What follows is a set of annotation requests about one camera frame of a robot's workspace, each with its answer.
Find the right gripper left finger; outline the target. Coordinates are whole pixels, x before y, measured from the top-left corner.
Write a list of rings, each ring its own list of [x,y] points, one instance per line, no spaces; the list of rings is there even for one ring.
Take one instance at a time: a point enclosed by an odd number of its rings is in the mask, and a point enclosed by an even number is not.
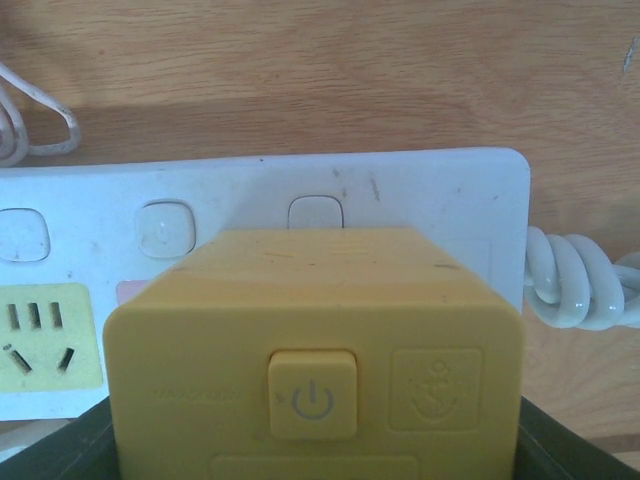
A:
[[[111,405],[102,400],[77,419],[1,463],[4,480],[118,479]]]

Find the yellow cube socket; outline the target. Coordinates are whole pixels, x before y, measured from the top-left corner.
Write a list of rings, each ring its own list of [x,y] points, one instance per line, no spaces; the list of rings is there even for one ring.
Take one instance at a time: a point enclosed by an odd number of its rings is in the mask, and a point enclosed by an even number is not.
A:
[[[219,234],[119,306],[125,479],[509,479],[525,329],[412,229]]]

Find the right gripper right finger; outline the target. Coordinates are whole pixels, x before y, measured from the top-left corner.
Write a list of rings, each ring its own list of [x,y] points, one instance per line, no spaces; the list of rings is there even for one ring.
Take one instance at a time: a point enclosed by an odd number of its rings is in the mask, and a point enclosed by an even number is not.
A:
[[[515,480],[632,480],[639,472],[521,398]]]

